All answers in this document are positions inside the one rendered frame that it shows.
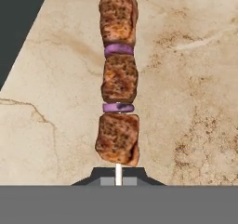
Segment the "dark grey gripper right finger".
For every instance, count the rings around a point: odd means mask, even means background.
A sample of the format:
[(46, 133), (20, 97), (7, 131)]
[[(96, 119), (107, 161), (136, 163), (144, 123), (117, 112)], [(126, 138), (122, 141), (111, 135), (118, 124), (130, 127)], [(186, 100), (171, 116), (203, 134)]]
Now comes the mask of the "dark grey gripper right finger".
[(124, 186), (164, 186), (164, 183), (148, 177), (143, 167), (124, 167), (122, 175)]

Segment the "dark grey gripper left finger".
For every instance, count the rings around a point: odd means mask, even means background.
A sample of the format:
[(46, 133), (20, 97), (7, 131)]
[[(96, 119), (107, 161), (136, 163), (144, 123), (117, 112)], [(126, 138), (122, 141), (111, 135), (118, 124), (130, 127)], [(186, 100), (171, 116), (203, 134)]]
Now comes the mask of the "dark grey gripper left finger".
[(74, 186), (113, 186), (115, 169), (113, 167), (94, 167), (91, 175), (75, 182)]

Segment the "brown meat kebab skewer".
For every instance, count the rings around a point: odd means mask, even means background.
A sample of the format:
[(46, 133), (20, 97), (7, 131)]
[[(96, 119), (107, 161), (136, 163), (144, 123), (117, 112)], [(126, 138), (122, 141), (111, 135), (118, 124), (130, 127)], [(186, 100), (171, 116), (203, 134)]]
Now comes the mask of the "brown meat kebab skewer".
[(123, 184), (124, 165), (139, 161), (139, 117), (133, 113), (139, 73), (134, 58), (136, 25), (139, 17), (136, 0), (100, 0), (99, 27), (104, 46), (101, 85), (103, 115), (95, 149), (99, 156), (115, 163), (114, 184)]

